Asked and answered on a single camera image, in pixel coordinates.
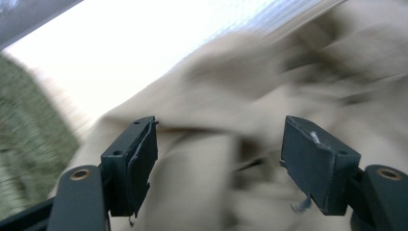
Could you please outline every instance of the metal screw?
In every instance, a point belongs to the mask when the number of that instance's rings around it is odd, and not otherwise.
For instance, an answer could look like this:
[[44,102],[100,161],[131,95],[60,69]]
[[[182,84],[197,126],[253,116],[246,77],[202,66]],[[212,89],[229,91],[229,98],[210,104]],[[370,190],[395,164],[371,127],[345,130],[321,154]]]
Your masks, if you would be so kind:
[[83,179],[85,179],[85,178],[87,178],[89,176],[90,176],[90,170],[84,168],[84,169],[79,169],[79,170],[76,170],[75,172],[73,172],[71,174],[70,179],[74,180],[74,181],[79,181],[79,180],[83,180]]
[[402,179],[401,175],[399,175],[397,172],[387,168],[380,168],[377,170],[377,173],[380,174],[380,176],[390,180],[398,181]]

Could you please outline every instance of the small hole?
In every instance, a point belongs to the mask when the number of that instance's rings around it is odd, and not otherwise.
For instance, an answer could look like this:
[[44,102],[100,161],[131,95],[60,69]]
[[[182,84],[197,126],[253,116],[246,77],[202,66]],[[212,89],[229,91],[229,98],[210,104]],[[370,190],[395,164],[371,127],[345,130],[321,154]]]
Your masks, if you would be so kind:
[[90,176],[88,169],[80,169],[71,174],[71,180],[83,180]]
[[114,156],[120,156],[120,155],[122,155],[122,151],[115,151],[114,152]]
[[391,180],[401,179],[401,175],[399,175],[397,172],[394,172],[393,170],[390,170],[390,169],[380,168],[379,170],[377,170],[377,172],[382,177],[385,177],[387,179],[391,179]]

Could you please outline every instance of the blurry cloth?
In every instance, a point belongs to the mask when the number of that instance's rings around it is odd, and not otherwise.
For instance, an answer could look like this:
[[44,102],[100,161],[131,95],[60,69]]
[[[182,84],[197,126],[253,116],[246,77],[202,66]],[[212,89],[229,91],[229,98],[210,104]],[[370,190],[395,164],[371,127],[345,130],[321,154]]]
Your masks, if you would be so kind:
[[360,152],[361,168],[407,172],[406,21],[402,1],[350,1],[316,5],[267,37],[216,38],[101,117],[70,167],[99,164],[130,122],[155,116],[150,191],[136,227],[113,218],[114,230],[350,230],[349,213],[292,210],[306,196],[279,166],[285,116]]
[[47,95],[0,56],[0,219],[47,198],[79,144]]

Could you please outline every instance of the beige fabric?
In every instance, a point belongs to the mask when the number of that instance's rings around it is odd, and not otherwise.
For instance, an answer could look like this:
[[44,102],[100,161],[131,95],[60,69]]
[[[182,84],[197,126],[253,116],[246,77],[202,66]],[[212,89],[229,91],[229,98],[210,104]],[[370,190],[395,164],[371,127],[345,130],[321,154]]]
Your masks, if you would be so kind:
[[[407,172],[407,8],[352,1],[292,21],[308,23],[286,36],[218,38],[104,115],[71,166],[97,165],[128,123],[156,116],[159,161],[137,230],[350,230],[349,217],[292,211],[304,195],[278,164],[284,119],[313,120],[362,153],[361,167]],[[127,218],[113,227],[132,229]]]

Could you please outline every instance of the black bracket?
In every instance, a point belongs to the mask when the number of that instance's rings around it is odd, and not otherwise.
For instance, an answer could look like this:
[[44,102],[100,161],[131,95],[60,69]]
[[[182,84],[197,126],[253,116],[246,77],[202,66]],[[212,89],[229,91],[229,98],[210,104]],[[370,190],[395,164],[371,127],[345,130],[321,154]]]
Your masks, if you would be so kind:
[[0,221],[0,231],[110,230],[113,217],[138,214],[158,158],[153,116],[134,121],[102,154],[101,165],[66,172],[57,195]]
[[361,155],[315,123],[287,116],[282,166],[321,212],[354,210],[353,230],[408,230],[408,177],[385,166],[358,168]]

